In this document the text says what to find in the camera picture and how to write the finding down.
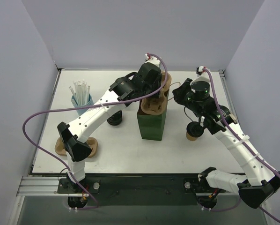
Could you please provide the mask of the black cup lid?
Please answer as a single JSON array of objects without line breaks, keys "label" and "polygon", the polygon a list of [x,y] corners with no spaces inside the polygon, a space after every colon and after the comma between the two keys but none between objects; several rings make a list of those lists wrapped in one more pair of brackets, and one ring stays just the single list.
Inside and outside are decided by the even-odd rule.
[{"label": "black cup lid", "polygon": [[191,137],[199,138],[203,135],[204,128],[200,125],[199,122],[193,121],[187,125],[186,132]]}]

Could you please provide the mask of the brown paper coffee cup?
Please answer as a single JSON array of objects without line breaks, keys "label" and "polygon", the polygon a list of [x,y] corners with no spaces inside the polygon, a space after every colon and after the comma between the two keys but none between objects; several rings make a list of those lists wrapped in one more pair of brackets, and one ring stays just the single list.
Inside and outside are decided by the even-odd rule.
[{"label": "brown paper coffee cup", "polygon": [[196,141],[196,140],[198,139],[197,136],[192,135],[192,134],[189,134],[189,133],[186,133],[186,138],[187,138],[189,141]]}]

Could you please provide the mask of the green paper bag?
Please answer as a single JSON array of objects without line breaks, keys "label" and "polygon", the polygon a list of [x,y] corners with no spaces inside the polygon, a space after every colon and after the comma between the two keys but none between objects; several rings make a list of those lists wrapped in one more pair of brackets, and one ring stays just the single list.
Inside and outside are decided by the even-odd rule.
[{"label": "green paper bag", "polygon": [[142,139],[161,141],[166,121],[169,89],[161,92],[159,98],[146,98],[140,101],[137,120]]}]

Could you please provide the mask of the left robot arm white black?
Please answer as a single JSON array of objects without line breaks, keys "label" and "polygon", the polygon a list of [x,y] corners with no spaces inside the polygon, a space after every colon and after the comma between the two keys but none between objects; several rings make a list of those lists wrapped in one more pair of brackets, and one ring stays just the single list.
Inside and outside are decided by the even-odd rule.
[{"label": "left robot arm white black", "polygon": [[90,135],[115,113],[153,93],[162,83],[160,62],[148,60],[137,72],[117,78],[104,95],[87,111],[68,124],[61,122],[57,129],[68,160],[68,186],[79,193],[85,188],[85,160],[92,149],[87,144]]}]

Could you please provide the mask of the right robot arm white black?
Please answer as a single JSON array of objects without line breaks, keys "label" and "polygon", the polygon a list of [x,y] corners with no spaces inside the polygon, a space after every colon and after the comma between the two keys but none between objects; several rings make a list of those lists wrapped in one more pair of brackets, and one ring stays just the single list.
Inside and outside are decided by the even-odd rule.
[{"label": "right robot arm white black", "polygon": [[280,188],[280,171],[267,168],[266,161],[245,135],[235,116],[210,95],[210,83],[188,78],[172,91],[176,103],[191,110],[198,118],[187,125],[187,137],[196,140],[207,129],[231,153],[244,175],[222,172],[209,167],[198,175],[203,191],[218,188],[239,194],[249,207],[258,208]]}]

